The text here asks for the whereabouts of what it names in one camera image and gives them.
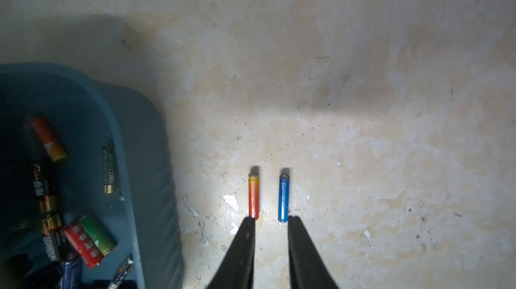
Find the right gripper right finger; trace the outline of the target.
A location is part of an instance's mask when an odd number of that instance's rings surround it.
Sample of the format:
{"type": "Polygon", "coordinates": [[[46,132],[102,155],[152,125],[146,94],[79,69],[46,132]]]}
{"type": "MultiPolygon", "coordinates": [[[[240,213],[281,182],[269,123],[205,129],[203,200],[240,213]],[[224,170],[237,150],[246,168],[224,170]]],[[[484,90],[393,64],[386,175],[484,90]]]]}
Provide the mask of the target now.
{"type": "Polygon", "coordinates": [[[291,288],[338,288],[299,216],[288,217],[291,288]]]}

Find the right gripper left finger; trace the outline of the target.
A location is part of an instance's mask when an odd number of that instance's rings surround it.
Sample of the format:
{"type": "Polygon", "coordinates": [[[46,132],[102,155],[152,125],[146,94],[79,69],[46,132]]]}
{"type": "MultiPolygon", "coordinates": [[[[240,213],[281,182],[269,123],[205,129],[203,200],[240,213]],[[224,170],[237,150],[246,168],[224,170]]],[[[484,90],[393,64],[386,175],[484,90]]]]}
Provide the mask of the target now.
{"type": "Polygon", "coordinates": [[[252,288],[255,262],[255,219],[243,219],[207,288],[252,288]]]}

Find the blue AAA battery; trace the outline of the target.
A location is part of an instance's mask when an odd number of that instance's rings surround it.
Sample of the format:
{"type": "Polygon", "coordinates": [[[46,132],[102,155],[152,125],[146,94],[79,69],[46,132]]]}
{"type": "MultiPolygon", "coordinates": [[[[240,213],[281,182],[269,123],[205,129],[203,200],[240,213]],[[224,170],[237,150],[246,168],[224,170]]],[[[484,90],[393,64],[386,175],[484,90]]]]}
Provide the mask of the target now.
{"type": "Polygon", "coordinates": [[[289,213],[290,176],[283,173],[279,177],[278,220],[287,223],[289,213]]]}

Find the red orange AAA battery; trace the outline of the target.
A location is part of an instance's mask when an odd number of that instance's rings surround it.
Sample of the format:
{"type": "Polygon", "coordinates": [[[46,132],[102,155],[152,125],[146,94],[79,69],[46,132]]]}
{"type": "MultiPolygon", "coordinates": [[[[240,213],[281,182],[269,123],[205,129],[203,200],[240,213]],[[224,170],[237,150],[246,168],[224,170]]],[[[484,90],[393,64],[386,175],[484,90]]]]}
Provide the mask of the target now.
{"type": "Polygon", "coordinates": [[[248,178],[249,186],[249,216],[255,220],[259,219],[259,175],[250,173],[248,178]]]}

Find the teal plastic storage box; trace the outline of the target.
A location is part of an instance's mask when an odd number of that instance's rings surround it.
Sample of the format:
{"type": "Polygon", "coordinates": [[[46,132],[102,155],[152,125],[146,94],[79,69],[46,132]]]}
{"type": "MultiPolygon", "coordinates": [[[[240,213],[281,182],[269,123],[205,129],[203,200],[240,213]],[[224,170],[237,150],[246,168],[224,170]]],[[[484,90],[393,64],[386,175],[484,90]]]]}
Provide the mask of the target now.
{"type": "Polygon", "coordinates": [[[31,164],[44,165],[63,223],[96,216],[116,241],[85,285],[107,283],[132,257],[138,288],[181,288],[183,266],[167,139],[160,114],[140,93],[46,63],[1,66],[1,287],[50,262],[31,164]],[[67,158],[54,163],[30,126],[43,117],[67,158]],[[114,145],[118,189],[103,191],[102,149],[114,145]]]}

